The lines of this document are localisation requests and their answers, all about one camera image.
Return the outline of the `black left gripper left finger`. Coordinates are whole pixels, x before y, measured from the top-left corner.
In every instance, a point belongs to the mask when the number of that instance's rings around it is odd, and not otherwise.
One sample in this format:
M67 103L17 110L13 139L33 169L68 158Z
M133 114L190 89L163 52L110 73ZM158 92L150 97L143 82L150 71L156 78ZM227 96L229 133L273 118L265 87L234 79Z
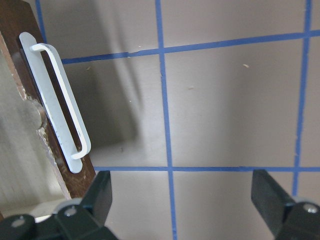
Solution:
M109 171L100 171L79 204L63 207L55 215L64 240L111 240L105 226L112 205L112 183Z

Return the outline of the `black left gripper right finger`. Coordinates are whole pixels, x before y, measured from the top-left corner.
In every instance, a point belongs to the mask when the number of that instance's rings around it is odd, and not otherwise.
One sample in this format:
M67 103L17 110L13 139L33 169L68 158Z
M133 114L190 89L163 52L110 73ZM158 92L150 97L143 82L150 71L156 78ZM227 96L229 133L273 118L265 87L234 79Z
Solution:
M251 201L275 240L320 238L320 205L290 196L264 169L252 172Z

